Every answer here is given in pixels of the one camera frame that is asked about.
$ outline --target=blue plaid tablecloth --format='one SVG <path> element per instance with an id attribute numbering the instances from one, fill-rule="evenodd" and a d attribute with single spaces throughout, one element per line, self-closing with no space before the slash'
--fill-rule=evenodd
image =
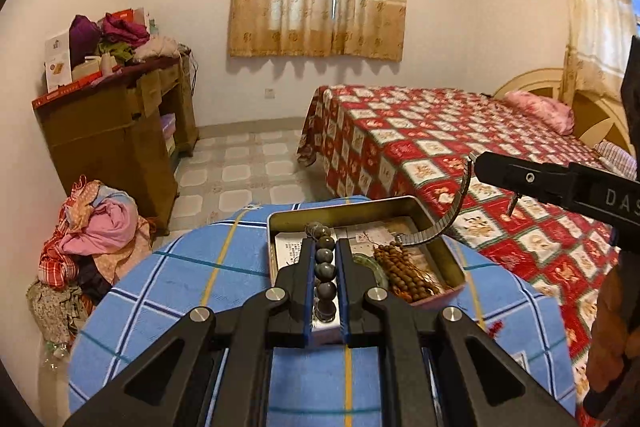
<path id="1" fill-rule="evenodd" d="M 207 306 L 219 312 L 240 306 L 268 288 L 266 222 L 270 214 L 356 201 L 366 198 L 250 206 L 226 221 L 193 230 L 149 256 L 113 287 L 79 333 L 69 366 L 70 411 L 81 407 L 199 305 L 203 296 L 208 295 Z M 456 305 L 486 328 L 498 330 L 498 344 L 574 414 L 574 377 L 556 300 L 474 250 L 450 238 L 446 241 L 465 267 L 468 280 Z M 380 424 L 375 348 L 275 350 L 268 425 Z"/>

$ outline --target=window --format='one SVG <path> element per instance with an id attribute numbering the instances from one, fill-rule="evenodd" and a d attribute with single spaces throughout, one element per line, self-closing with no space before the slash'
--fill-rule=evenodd
<path id="1" fill-rule="evenodd" d="M 640 35 L 640 0 L 631 0 L 631 3 L 634 6 L 636 21 L 638 22 L 638 35 Z"/>

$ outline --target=tiled floor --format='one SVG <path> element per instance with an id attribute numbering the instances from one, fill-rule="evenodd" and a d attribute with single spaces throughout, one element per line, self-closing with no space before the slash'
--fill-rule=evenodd
<path id="1" fill-rule="evenodd" d="M 332 196 L 321 163 L 304 168 L 296 159 L 300 131 L 236 134 L 199 140 L 175 173 L 180 196 L 167 241 L 230 216 L 249 203 L 323 201 Z"/>

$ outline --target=pile of clothes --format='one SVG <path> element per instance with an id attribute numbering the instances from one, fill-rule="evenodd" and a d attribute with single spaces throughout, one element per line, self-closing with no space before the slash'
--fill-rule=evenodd
<path id="1" fill-rule="evenodd" d="M 69 343 L 93 306 L 150 253 L 150 224 L 136 202 L 83 176 L 60 208 L 27 293 L 45 339 Z"/>
<path id="2" fill-rule="evenodd" d="M 144 62 L 157 57 L 180 57 L 178 43 L 171 38 L 151 36 L 146 26 L 107 13 L 98 23 L 76 15 L 69 28 L 71 68 L 88 56 L 111 54 L 119 65 Z"/>

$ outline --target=pink pillow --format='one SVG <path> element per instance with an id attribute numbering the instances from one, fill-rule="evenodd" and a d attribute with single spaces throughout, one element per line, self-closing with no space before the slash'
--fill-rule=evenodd
<path id="1" fill-rule="evenodd" d="M 558 100 L 527 91 L 510 91 L 504 101 L 543 121 L 560 136 L 568 136 L 574 131 L 574 110 Z"/>

